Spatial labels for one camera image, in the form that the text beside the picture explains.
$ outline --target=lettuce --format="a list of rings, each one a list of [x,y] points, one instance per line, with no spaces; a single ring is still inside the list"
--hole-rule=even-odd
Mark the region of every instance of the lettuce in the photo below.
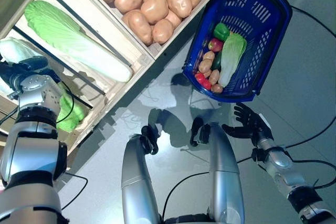
[[[246,39],[239,34],[231,34],[225,41],[223,50],[221,52],[222,70],[220,71],[218,83],[222,87],[226,87],[232,75],[236,71],[240,58],[246,49]]]
[[[81,32],[66,13],[46,1],[33,1],[25,9],[28,26],[51,46],[115,81],[127,82],[132,69]]]

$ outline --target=wire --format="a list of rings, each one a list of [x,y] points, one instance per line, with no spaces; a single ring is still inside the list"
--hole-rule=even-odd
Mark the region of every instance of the wire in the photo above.
[[[69,115],[73,112],[73,108],[75,107],[75,99],[74,99],[74,95],[73,95],[72,91],[70,90],[70,88],[68,87],[68,85],[66,85],[65,82],[62,81],[62,83],[63,83],[64,86],[68,89],[68,91],[69,91],[69,93],[70,93],[70,95],[71,95],[71,98],[72,98],[72,106],[71,106],[71,109],[70,109],[69,113],[68,113],[64,118],[62,118],[61,120],[57,121],[56,123],[60,123],[60,122],[64,121],[66,118],[68,118]]]
[[[251,159],[252,157],[246,157],[246,158],[244,158],[244,159],[242,159],[242,160],[239,160],[238,162],[237,162],[237,164],[239,164],[239,163],[241,163],[241,162],[244,162],[244,161],[246,161],[246,160],[249,160],[249,159]]]
[[[244,159],[242,159],[242,160],[239,160],[238,162],[237,162],[237,164],[239,164],[239,163],[241,163],[241,162],[244,162],[244,161],[246,161],[246,160],[249,160],[249,159],[251,159],[252,157],[247,157],[247,158],[244,158]],[[198,176],[198,175],[203,175],[203,174],[208,174],[209,172],[204,172],[204,173],[196,173],[196,174],[193,174],[193,175],[190,175],[190,176],[188,176],[188,177],[185,177],[184,179],[182,179],[180,182],[178,182],[174,187],[173,187],[173,189],[171,189],[170,190],[170,192],[169,192],[169,194],[168,194],[168,196],[167,196],[167,199],[166,199],[166,201],[165,201],[165,203],[164,203],[164,207],[163,207],[163,212],[162,212],[162,219],[164,220],[164,214],[166,213],[166,208],[167,208],[167,203],[168,203],[168,200],[169,200],[169,198],[170,198],[170,196],[171,196],[171,194],[173,193],[173,191],[183,182],[183,181],[185,181],[185,180],[187,180],[187,179],[189,179],[189,178],[191,178],[191,177],[195,177],[195,176]]]
[[[329,163],[329,162],[326,162],[326,161],[323,161],[323,160],[317,160],[317,159],[309,159],[309,160],[293,160],[291,157],[290,159],[293,161],[293,163],[321,163],[321,164],[325,164],[325,165],[329,165],[330,167],[334,168],[336,170],[336,166]],[[316,182],[314,183],[314,186],[313,188],[314,189],[323,189],[323,188],[327,188],[329,186],[332,186],[333,184],[336,184],[336,176],[335,178],[329,182],[329,183],[326,183],[324,185],[321,185],[321,186],[315,186],[315,184],[317,183],[318,180],[316,180]]]
[[[17,106],[14,110],[12,110],[11,112],[9,112],[8,115],[6,115],[4,118],[2,118],[2,119],[0,120],[0,125],[3,124],[3,123],[4,123],[7,119],[9,119],[12,115],[14,115],[14,114],[16,113],[17,109],[18,109],[18,106]]]
[[[315,20],[317,23],[319,23],[321,26],[323,26],[334,38],[336,38],[336,34],[334,34],[333,33],[333,31],[329,28],[329,27],[327,27],[324,23],[322,23],[321,21],[319,21],[317,18],[315,18],[313,15],[311,15],[311,14],[309,14],[309,13],[307,13],[305,10],[302,10],[302,9],[300,9],[300,8],[297,8],[297,7],[295,7],[295,6],[292,6],[291,5],[291,7],[293,8],[293,9],[295,9],[295,10],[297,10],[297,11],[299,11],[299,12],[301,12],[301,13],[303,13],[303,14],[306,14],[308,17],[310,17],[310,18],[312,18],[313,20]]]
[[[316,138],[316,137],[318,137],[319,135],[321,135],[321,134],[323,134],[334,122],[335,122],[335,119],[336,119],[336,116],[331,120],[331,122],[328,124],[328,126],[327,127],[325,127],[322,131],[320,131],[319,133],[317,133],[315,136],[312,136],[312,137],[310,137],[310,138],[308,138],[308,139],[306,139],[306,140],[303,140],[303,141],[301,141],[301,142],[298,142],[298,143],[296,143],[296,144],[291,144],[291,145],[288,145],[288,146],[286,146],[286,148],[292,148],[292,147],[294,147],[294,146],[298,146],[298,145],[300,145],[300,144],[303,144],[303,143],[306,143],[306,142],[308,142],[308,141],[310,141],[310,140],[313,140],[314,138]]]
[[[82,187],[82,189],[79,191],[79,193],[77,193],[77,195],[69,203],[67,203],[64,207],[62,207],[62,210],[64,210],[65,208],[67,208],[72,202],[75,201],[75,199],[77,199],[77,197],[82,193],[82,191],[85,189],[86,185],[89,182],[89,180],[87,178],[85,178],[85,177],[82,177],[82,176],[79,176],[79,175],[76,175],[76,174],[72,174],[72,173],[68,173],[68,172],[65,172],[65,174],[73,176],[73,177],[84,179],[85,180],[85,184]]]

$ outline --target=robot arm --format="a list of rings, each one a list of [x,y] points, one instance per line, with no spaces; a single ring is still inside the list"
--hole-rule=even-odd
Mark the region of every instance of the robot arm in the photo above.
[[[278,190],[290,201],[304,224],[332,224],[336,215],[323,202],[313,187],[309,186],[293,166],[285,150],[276,145],[266,120],[242,103],[235,106],[237,120],[243,127],[222,125],[224,131],[237,138],[251,138],[255,161],[265,163],[267,173],[273,178]]]
[[[6,185],[0,195],[0,224],[68,223],[53,188],[53,181],[66,169],[67,157],[67,146],[57,140],[56,130],[61,90],[50,76],[27,66],[31,67],[0,65],[1,77],[19,102],[0,162]]]

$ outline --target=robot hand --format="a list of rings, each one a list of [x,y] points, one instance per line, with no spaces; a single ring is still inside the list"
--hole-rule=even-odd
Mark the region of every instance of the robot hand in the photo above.
[[[260,115],[242,103],[237,103],[234,109],[236,120],[241,122],[243,126],[231,127],[223,124],[222,128],[226,134],[236,138],[250,138],[254,146],[260,139],[273,139],[271,129]]]

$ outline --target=metal rod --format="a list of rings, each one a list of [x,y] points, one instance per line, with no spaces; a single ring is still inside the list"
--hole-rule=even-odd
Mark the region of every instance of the metal rod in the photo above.
[[[79,22],[81,22],[86,28],[89,29],[90,32],[92,32],[103,44],[110,49],[115,56],[121,60],[123,63],[125,63],[127,66],[132,66],[114,47],[112,47],[99,33],[97,33],[96,30],[94,30],[84,19],[82,19],[74,10],[71,9],[70,6],[68,6],[63,0],[56,0],[59,2],[72,16],[74,16],[76,19],[78,19]]]
[[[56,62],[58,62],[60,65],[62,65],[63,67],[65,67],[66,69],[68,69],[71,73],[73,73],[75,76],[77,76],[79,79],[81,79],[83,82],[85,82],[87,85],[89,85],[90,87],[92,87],[94,90],[96,90],[98,93],[105,95],[106,93],[101,90],[100,88],[98,88],[96,85],[94,85],[92,82],[90,82],[88,79],[86,79],[84,76],[82,76],[81,74],[79,74],[75,69],[73,69],[72,67],[68,66],[65,62],[63,62],[62,60],[58,59],[55,55],[53,55],[50,51],[48,51],[46,48],[44,48],[43,46],[41,46],[38,42],[36,42],[34,39],[32,39],[29,35],[27,35],[24,31],[22,31],[20,28],[18,28],[17,26],[13,26],[13,30],[16,31],[17,33],[19,33],[21,36],[23,36],[25,39],[27,39],[30,43],[34,44],[37,48],[39,48],[40,50],[42,50],[44,53],[46,53],[48,56],[50,56],[51,58],[53,58],[53,60],[55,60]]]

